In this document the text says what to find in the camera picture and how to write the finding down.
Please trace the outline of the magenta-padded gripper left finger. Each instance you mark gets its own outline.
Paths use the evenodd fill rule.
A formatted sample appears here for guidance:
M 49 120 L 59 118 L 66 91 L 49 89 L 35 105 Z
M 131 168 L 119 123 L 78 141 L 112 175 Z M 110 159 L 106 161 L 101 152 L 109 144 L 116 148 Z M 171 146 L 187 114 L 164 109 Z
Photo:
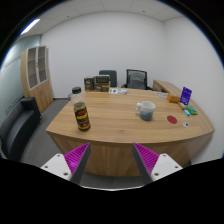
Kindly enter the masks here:
M 91 153 L 90 144 L 81 145 L 66 154 L 56 154 L 42 169 L 72 183 L 79 184 Z

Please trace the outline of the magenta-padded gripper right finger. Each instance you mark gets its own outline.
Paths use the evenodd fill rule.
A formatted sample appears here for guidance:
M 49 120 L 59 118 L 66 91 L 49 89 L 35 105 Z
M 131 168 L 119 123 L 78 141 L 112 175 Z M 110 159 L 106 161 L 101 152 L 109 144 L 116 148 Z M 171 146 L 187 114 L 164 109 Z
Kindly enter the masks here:
M 182 169 L 168 154 L 157 154 L 137 143 L 134 143 L 132 146 L 132 154 L 144 185 Z

